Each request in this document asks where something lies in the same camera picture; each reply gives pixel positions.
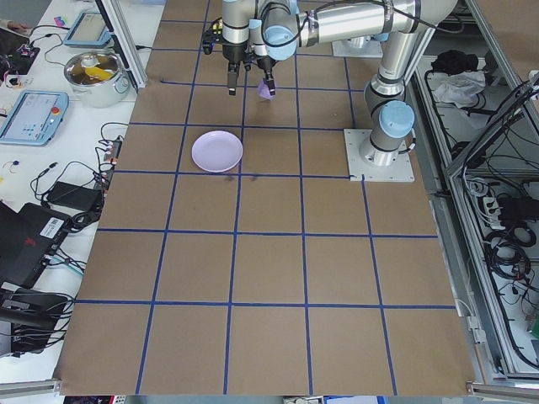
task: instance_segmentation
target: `white desk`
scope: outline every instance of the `white desk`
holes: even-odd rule
[[[40,21],[40,24],[54,24],[56,16],[62,16],[69,26],[78,14],[93,7],[92,3],[75,0],[52,0],[50,7]],[[137,45],[151,46],[157,32],[158,23],[163,12],[163,6],[133,4],[125,0],[122,3],[125,19],[131,27],[131,35]],[[62,37],[67,33],[62,29],[37,29],[31,39],[39,38],[47,33],[58,33]],[[80,161],[90,167],[97,168],[97,157],[94,148],[100,139],[99,129],[102,124],[110,121],[129,121],[134,107],[136,92],[122,102],[106,108],[92,109],[83,105],[71,90],[63,76],[63,67],[50,64],[45,60],[45,52],[58,43],[58,38],[52,36],[39,40],[36,45],[41,48],[40,54],[27,76],[23,77],[23,89],[64,91],[69,94],[70,105],[55,137],[47,146],[0,146],[0,199],[12,209],[19,210],[26,202],[37,201],[29,187],[35,178],[49,164],[58,162],[41,180],[40,189],[47,189],[70,161]],[[47,57],[60,63],[67,62],[71,57],[83,53],[84,49],[61,46],[54,49]],[[149,50],[141,50],[144,63],[149,57]],[[9,109],[15,103],[21,89],[0,87],[0,108]],[[105,129],[105,137],[114,139],[125,134],[126,127],[109,125]],[[6,162],[19,161],[11,173]],[[91,178],[91,173],[85,167],[74,165],[68,168],[62,181],[82,184]],[[55,208],[67,213],[75,213],[62,207]],[[78,234],[70,235],[62,244],[62,248],[75,259],[86,261],[93,242],[97,226],[94,224]],[[81,282],[81,277],[68,268],[55,267],[45,270],[34,289],[40,291],[55,291],[75,295]],[[21,381],[46,380],[52,377],[52,371],[61,350],[61,343],[54,345],[40,354],[26,353],[21,358],[0,359],[0,383]]]

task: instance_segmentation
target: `cooking pot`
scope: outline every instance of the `cooking pot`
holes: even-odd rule
[[[91,107],[109,107],[129,93],[129,79],[114,53],[92,51],[74,56],[65,65],[64,76],[73,92]]]

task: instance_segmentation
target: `purple object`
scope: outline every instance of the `purple object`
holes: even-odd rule
[[[275,95],[270,94],[270,89],[264,79],[260,80],[259,87],[257,89],[259,96],[266,99],[273,99]]]

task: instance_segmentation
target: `laptop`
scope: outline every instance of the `laptop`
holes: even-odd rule
[[[28,203],[17,213],[0,202],[0,284],[32,288],[71,225],[55,210]]]

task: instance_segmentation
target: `power adapter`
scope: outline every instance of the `power adapter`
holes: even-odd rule
[[[101,208],[102,193],[100,189],[90,189],[57,181],[51,191],[47,193],[46,202],[83,212],[91,212]]]

